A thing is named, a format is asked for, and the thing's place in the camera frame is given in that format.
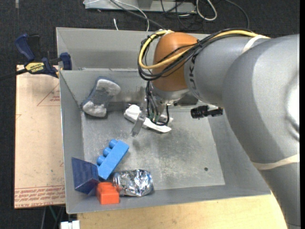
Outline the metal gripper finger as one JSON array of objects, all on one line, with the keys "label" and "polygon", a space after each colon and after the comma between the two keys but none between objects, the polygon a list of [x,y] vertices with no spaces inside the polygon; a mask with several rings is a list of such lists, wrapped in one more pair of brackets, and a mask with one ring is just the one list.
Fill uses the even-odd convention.
[{"label": "metal gripper finger", "polygon": [[135,124],[132,128],[132,132],[131,132],[132,137],[135,137],[139,134],[139,132],[140,132],[140,130],[141,130],[141,128],[142,128],[142,126],[145,122],[145,119],[146,119],[146,117],[142,117],[142,116],[139,116],[137,118],[137,120],[136,120],[136,122],[135,122]]}]

